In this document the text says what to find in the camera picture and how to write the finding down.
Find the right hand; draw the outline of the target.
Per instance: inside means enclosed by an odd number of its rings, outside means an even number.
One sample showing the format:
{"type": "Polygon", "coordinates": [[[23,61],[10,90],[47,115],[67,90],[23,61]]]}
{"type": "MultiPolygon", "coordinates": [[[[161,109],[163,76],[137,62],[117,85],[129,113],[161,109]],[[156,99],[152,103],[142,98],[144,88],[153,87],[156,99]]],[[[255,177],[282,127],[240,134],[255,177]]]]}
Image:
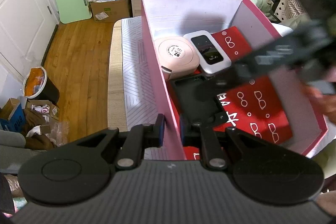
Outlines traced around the right hand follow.
{"type": "Polygon", "coordinates": [[[320,90],[309,85],[301,85],[303,93],[308,96],[321,113],[333,124],[336,122],[336,97],[335,95],[323,95],[320,90]]]}

